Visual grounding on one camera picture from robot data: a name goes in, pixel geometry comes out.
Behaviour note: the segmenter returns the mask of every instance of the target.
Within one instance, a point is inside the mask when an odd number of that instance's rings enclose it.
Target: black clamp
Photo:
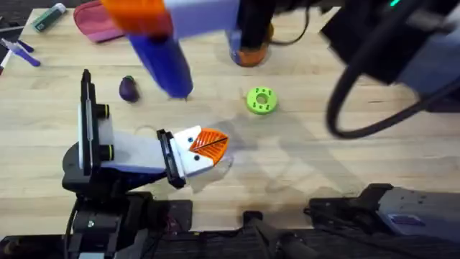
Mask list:
[[[167,181],[177,189],[184,187],[185,180],[179,176],[178,166],[174,159],[173,149],[171,148],[170,140],[174,138],[173,134],[160,129],[157,131],[157,137],[161,144],[163,157],[165,158]]]

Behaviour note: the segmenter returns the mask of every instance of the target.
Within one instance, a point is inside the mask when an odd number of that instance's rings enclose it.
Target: black knob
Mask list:
[[[113,145],[101,145],[99,147],[101,161],[112,161],[114,159],[114,146]]]
[[[98,119],[108,119],[110,117],[110,107],[108,104],[96,104],[96,117]]]

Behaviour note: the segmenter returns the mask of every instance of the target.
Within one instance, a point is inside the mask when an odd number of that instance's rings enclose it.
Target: wooden table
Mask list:
[[[35,9],[29,22],[43,13]],[[314,12],[307,35],[271,49],[257,68],[233,64],[223,33],[183,40],[195,89],[189,100],[169,99],[142,67],[125,39],[95,45],[70,11],[51,30],[27,27],[21,39],[42,66],[13,56],[0,76],[0,234],[63,233],[74,195],[61,186],[61,161],[77,140],[80,79],[88,68],[97,99],[111,105],[117,130],[155,136],[199,124],[230,136],[229,150],[212,171],[179,191],[167,181],[145,186],[159,199],[194,201],[193,229],[238,227],[248,209],[281,227],[304,227],[312,197],[355,196],[369,183],[429,191],[460,191],[460,115],[422,113],[363,140],[335,140],[326,131],[326,102],[344,69],[317,34],[332,14]],[[303,13],[280,17],[275,34],[296,37]],[[118,86],[134,76],[140,103],[120,99]],[[273,88],[279,109],[250,114],[244,95]],[[387,117],[415,100],[411,90],[379,87],[363,78],[346,106],[347,127]]]

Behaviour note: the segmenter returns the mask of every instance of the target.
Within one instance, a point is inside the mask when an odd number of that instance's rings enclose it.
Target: green light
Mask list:
[[[390,3],[390,6],[393,7],[395,5],[397,5],[397,3],[399,3],[401,0],[393,0],[391,3]]]

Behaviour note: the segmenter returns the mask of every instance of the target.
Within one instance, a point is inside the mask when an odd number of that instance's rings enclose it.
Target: pink pencil case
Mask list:
[[[112,22],[100,1],[88,2],[75,8],[73,19],[78,29],[92,42],[103,42],[124,35]]]

